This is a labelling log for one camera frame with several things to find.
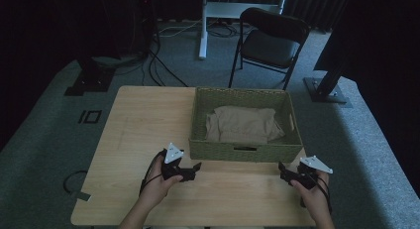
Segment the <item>chair backrest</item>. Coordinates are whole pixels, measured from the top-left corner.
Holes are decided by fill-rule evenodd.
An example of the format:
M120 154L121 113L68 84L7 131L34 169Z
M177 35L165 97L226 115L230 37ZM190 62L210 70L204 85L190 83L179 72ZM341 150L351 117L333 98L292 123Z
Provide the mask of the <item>chair backrest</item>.
M306 42L310 32L309 26L303 20L260 8L248 8L240 19L270 36L292 40L300 45Z

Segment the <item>green wicker basket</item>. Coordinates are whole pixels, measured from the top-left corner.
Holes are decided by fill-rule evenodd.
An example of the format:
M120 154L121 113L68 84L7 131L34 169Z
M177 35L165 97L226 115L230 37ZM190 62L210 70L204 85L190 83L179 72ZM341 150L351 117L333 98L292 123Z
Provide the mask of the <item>green wicker basket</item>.
M206 141L206 117L217 107L272 108L285 136L268 144ZM290 95L283 90L197 87L189 136L191 159L210 161L291 163L302 150Z

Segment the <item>gray carpet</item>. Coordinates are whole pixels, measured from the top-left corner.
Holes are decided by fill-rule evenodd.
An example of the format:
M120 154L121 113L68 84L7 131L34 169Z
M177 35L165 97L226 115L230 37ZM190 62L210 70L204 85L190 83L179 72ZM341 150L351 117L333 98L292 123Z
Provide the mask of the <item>gray carpet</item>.
M334 169L330 188L336 226L418 228L419 198L356 84L344 78L339 82L353 108L310 99L302 78L325 74L313 71L313 66L328 37L311 33L287 90L307 154ZM198 59L198 40L198 32L161 38L158 56L189 86L226 87L237 38L210 36L206 60ZM104 57L99 60L115 62ZM156 85L149 61L117 69L108 92L83 96L63 96L80 72L75 61L56 75L0 154L0 228L79 228L70 223L76 199L64 191L63 181L73 172L88 170L119 87ZM157 78L158 74L164 85L182 86L160 63L156 68L153 75ZM280 88L281 79L281 74L246 65L235 75L233 87ZM83 111L102 112L97 123L79 123ZM84 175L77 174L68 188L78 190L83 180Z

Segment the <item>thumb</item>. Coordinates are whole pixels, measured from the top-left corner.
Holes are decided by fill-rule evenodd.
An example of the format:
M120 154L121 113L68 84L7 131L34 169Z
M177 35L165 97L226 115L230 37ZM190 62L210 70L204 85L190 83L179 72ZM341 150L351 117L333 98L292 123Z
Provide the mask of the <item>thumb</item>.
M183 179L182 175L174 175L170 178L168 178L165 182L167 183L168 187L172 187L174 184L180 182Z
M306 189L306 187L304 187L300 182L296 180L292 180L290 183L291 185L293 185L294 188L296 188L296 190L299 192L301 196L306 194L308 189Z

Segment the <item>forearm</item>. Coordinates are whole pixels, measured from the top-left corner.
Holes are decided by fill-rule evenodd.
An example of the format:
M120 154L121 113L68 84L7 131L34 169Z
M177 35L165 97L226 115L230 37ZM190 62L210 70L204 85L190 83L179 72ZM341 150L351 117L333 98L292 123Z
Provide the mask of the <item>forearm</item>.
M141 229L151 210L151 208L145 208L141 201L137 200L136 204L121 222L119 229Z
M335 229L333 219L331 217L326 217L322 220L315 221L317 229Z

